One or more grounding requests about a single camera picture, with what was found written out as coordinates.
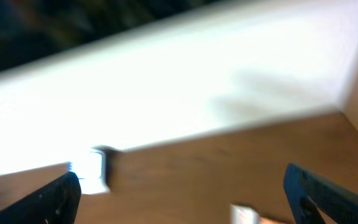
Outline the white blue Panadol box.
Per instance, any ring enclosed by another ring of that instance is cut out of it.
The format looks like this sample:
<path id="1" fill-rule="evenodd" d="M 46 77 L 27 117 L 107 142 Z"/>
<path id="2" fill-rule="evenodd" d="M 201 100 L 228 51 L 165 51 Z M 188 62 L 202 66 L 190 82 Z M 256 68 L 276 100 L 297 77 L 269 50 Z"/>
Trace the white blue Panadol box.
<path id="1" fill-rule="evenodd" d="M 259 214 L 250 207 L 231 205 L 231 224 L 259 224 Z"/>

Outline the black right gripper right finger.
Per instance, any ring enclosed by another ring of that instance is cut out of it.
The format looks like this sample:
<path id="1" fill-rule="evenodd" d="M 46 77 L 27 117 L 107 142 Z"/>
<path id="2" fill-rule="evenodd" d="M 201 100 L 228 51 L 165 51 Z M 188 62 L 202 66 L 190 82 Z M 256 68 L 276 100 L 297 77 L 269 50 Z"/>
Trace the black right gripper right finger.
<path id="1" fill-rule="evenodd" d="M 297 224 L 324 223 L 321 212 L 336 223 L 358 224 L 358 194 L 328 179 L 289 164 L 283 188 Z"/>

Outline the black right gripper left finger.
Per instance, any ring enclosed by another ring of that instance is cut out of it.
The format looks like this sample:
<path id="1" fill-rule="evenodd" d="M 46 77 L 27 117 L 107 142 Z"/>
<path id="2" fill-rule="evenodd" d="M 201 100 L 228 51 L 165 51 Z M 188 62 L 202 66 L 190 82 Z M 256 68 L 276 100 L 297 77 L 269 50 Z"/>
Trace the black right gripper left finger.
<path id="1" fill-rule="evenodd" d="M 0 211 L 0 224 L 74 224 L 81 198 L 77 175 L 67 172 Z"/>

